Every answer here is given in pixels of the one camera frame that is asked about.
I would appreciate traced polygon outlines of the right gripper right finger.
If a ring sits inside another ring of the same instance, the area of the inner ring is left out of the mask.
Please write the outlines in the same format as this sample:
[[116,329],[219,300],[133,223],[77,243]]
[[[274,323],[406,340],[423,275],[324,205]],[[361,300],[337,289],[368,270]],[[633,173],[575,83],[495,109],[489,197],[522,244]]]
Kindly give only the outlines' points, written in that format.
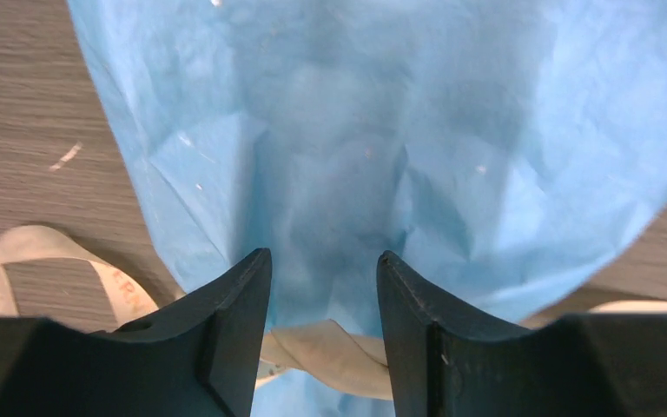
[[665,312],[568,314],[523,328],[389,251],[377,293],[398,416],[667,416]]

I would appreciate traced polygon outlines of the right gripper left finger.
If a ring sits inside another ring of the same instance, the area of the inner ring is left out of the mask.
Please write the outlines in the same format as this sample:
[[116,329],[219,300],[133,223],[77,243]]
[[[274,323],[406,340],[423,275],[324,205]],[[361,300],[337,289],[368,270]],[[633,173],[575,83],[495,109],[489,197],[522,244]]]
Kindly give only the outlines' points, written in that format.
[[271,288],[258,248],[114,332],[0,318],[0,416],[247,416]]

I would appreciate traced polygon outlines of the cream printed ribbon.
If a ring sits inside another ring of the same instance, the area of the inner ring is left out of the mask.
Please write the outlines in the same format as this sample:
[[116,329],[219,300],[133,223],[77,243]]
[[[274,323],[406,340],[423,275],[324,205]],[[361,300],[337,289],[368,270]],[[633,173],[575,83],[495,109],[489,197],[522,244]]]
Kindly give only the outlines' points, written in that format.
[[[161,309],[134,279],[66,235],[43,226],[24,226],[0,236],[0,318],[28,318],[18,313],[5,266],[58,258],[86,261],[95,269],[118,328]],[[615,302],[591,314],[659,312],[667,313],[667,302]],[[254,390],[290,369],[304,371],[346,394],[393,401],[384,335],[349,334],[331,320],[270,331],[264,328]]]

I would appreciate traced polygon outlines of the blue paper bouquet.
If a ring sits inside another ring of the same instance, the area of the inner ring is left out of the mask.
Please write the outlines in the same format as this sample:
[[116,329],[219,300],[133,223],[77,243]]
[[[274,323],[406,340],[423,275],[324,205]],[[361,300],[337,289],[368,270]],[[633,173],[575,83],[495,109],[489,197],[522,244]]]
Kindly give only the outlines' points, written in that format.
[[518,322],[667,205],[667,1],[71,1],[181,289],[255,248],[266,330],[382,334],[391,251]]

